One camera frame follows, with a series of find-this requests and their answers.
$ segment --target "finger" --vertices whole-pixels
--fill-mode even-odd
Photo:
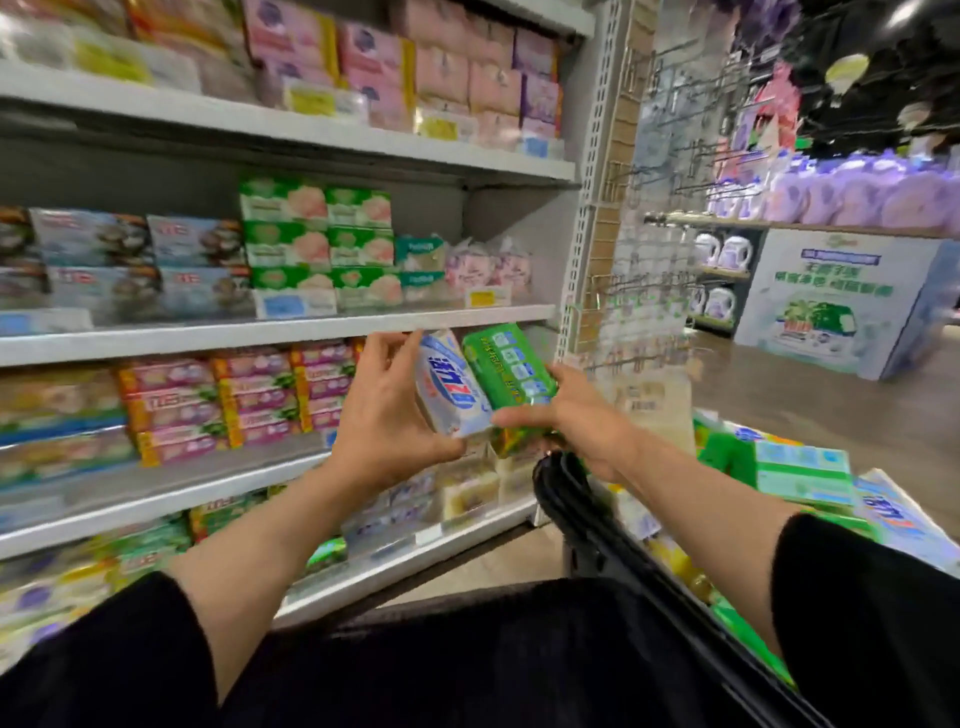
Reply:
[[[504,407],[496,410],[491,417],[491,422],[497,427],[556,427],[556,420],[553,404]]]
[[[402,344],[406,334],[372,333],[367,337],[360,361],[357,362],[356,378],[366,377],[370,373],[385,372],[390,359],[390,347]]]

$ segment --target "green packaging in cart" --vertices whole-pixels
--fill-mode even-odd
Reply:
[[[326,227],[326,197],[318,185],[284,177],[252,177],[240,182],[244,220],[294,222],[309,220]]]
[[[857,504],[850,458],[841,449],[757,440],[756,489],[844,516]]]
[[[389,268],[394,264],[394,234],[389,230],[331,227],[326,235],[330,262],[335,266]]]
[[[545,404],[557,394],[556,380],[516,324],[467,334],[463,350],[493,409]],[[542,430],[532,427],[497,429],[493,433],[493,451],[497,457],[507,457],[542,434]]]

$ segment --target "hand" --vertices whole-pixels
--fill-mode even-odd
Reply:
[[[464,441],[434,432],[417,406],[422,336],[371,334],[357,362],[329,463],[357,473],[369,497],[464,454]]]
[[[498,427],[544,427],[559,431],[597,477],[624,481],[614,463],[630,449],[636,428],[590,384],[583,372],[564,364],[548,364],[560,384],[549,404],[523,404],[493,413]]]

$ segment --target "forearm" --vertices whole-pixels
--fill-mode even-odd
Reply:
[[[780,532],[800,508],[740,483],[632,428],[621,434],[616,468],[690,559],[779,651],[770,576]]]
[[[206,634],[221,702],[307,559],[362,505],[367,489],[351,470],[331,458],[171,563]]]

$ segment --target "black sleeve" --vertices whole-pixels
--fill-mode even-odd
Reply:
[[[149,574],[0,676],[0,725],[212,725],[213,661],[180,585]]]
[[[771,600],[790,673],[837,728],[960,724],[960,580],[801,515]]]

